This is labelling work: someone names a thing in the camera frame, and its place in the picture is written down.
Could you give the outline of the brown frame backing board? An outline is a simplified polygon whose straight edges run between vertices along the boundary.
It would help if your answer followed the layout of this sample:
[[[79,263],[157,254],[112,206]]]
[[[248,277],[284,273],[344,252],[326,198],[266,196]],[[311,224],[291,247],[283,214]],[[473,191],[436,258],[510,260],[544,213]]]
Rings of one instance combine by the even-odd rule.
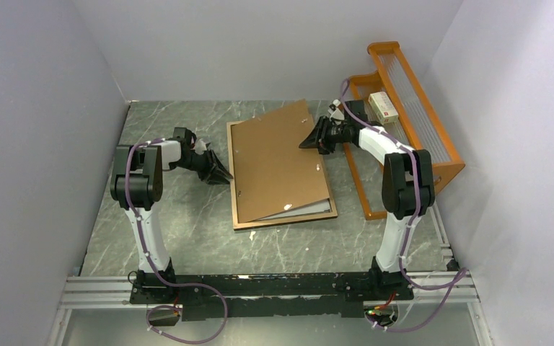
[[[236,182],[240,222],[258,221],[329,198],[322,157],[298,145],[315,126],[301,99],[240,123],[229,124],[229,166]]]

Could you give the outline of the landscape photo print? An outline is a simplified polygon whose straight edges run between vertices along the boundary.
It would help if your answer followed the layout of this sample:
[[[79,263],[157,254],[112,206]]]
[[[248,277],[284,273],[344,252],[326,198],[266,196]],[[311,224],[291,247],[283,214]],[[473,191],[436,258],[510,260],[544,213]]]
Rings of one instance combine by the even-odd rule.
[[[307,205],[303,205],[300,207],[294,208],[292,205],[288,204],[287,207],[289,209],[284,209],[280,213],[273,214],[271,216],[266,216],[263,218],[259,218],[259,221],[266,221],[266,220],[272,220],[277,218],[288,218],[288,217],[294,217],[294,216],[305,216],[305,215],[312,215],[316,213],[327,213],[332,210],[330,205],[329,199],[324,200],[318,200],[317,202],[313,202]]]

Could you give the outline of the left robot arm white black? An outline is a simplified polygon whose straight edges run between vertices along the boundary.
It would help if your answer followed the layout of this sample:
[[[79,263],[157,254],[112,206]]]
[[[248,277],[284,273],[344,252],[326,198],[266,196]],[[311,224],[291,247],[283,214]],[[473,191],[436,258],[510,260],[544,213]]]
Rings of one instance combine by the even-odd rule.
[[[163,174],[176,169],[195,172],[207,185],[228,185],[233,179],[206,142],[192,130],[176,127],[169,138],[117,146],[110,181],[110,195],[124,210],[135,237],[136,285],[149,287],[151,296],[160,303],[177,295],[178,284],[158,211]]]

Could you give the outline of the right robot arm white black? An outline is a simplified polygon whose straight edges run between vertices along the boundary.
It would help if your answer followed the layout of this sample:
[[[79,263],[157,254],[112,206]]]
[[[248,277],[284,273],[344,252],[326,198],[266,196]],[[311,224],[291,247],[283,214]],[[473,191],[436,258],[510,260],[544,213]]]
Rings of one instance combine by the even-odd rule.
[[[396,284],[415,286],[407,274],[406,258],[416,226],[436,199],[431,155],[399,141],[377,122],[367,122],[363,101],[334,100],[327,115],[318,117],[311,133],[299,144],[321,155],[339,143],[351,143],[371,154],[382,166],[382,203],[387,211],[382,243],[368,279],[370,294],[384,299]]]

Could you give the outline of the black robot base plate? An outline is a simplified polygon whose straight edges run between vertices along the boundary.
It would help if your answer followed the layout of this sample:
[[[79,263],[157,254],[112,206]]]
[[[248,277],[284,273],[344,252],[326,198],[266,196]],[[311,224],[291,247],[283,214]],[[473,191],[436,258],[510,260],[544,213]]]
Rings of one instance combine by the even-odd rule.
[[[380,285],[366,272],[317,272],[253,275],[176,275],[176,288],[138,288],[132,280],[133,305],[179,306],[183,321],[210,318],[311,316],[337,314],[361,318],[364,309],[393,299],[410,301],[407,283]]]

